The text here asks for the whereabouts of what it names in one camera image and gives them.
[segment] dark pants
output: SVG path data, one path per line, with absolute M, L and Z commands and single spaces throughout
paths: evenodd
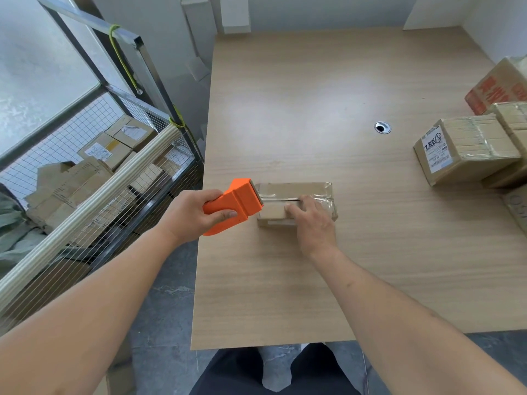
M 190 395 L 273 394 L 262 385 L 264 361 L 257 348 L 219 350 Z M 309 344 L 291 364 L 291 385 L 286 395 L 360 395 L 324 344 Z

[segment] forearm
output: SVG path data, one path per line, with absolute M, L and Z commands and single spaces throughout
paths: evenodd
M 93 393 L 163 262 L 177 246 L 152 229 L 0 338 L 5 393 Z
M 315 265 L 393 394 L 526 393 L 455 327 L 339 250 L 317 255 Z

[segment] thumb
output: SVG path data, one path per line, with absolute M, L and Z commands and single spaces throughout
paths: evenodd
M 236 216 L 238 216 L 238 213 L 236 211 L 225 209 L 223 211 L 218 211 L 207 215 L 207 219 L 209 221 L 209 224 L 211 226 L 214 226 L 215 224 L 221 223 L 230 218 L 235 218 Z
M 300 209 L 296 204 L 286 204 L 286 212 L 289 212 L 292 217 L 298 219 L 304 211 Z

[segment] white paper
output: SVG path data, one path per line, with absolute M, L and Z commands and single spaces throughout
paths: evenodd
M 432 127 L 421 138 L 421 141 L 430 166 L 430 172 L 435 173 L 453 162 L 441 126 Z
M 141 127 L 128 125 L 124 125 L 121 131 L 125 136 L 128 136 L 136 141 L 140 140 L 147 133 L 147 131 L 145 129 L 141 129 Z
M 86 151 L 84 151 L 86 155 L 93 156 L 96 159 L 100 159 L 103 162 L 106 162 L 108 158 L 110 158 L 113 154 L 108 151 L 106 148 L 104 148 L 99 143 L 94 143 L 91 147 L 87 148 Z
M 280 225 L 285 225 L 285 226 L 294 226 L 296 225 L 296 222 L 294 219 L 268 220 L 267 224 L 268 225 L 273 225 L 273 224 L 279 225 L 280 224 Z
M 167 152 L 165 155 L 165 158 L 174 162 L 177 166 L 181 166 L 181 164 L 188 159 L 188 156 L 185 154 L 182 154 L 177 149 L 171 149 Z

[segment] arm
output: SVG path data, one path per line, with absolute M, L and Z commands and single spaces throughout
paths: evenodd
M 168 255 L 235 214 L 203 213 L 220 195 L 181 192 L 154 228 L 1 337 L 1 392 L 91 395 Z
M 360 346 L 393 394 L 526 394 L 527 389 L 458 329 L 339 251 L 322 206 L 288 205 L 302 252 L 342 308 Z

